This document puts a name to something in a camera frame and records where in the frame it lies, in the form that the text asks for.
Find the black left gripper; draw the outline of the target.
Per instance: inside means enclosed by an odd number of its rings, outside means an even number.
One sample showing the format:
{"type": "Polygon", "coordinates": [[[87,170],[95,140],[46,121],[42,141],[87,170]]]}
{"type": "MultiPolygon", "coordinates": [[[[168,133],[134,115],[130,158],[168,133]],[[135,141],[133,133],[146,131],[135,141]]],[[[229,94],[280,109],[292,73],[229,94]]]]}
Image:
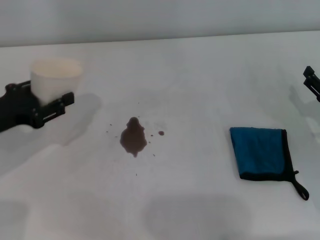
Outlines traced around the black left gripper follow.
{"type": "Polygon", "coordinates": [[[64,115],[66,107],[75,103],[73,92],[40,105],[31,93],[31,81],[9,83],[5,86],[5,94],[0,97],[0,132],[18,125],[28,125],[34,129],[42,128],[47,122],[64,115]]]}

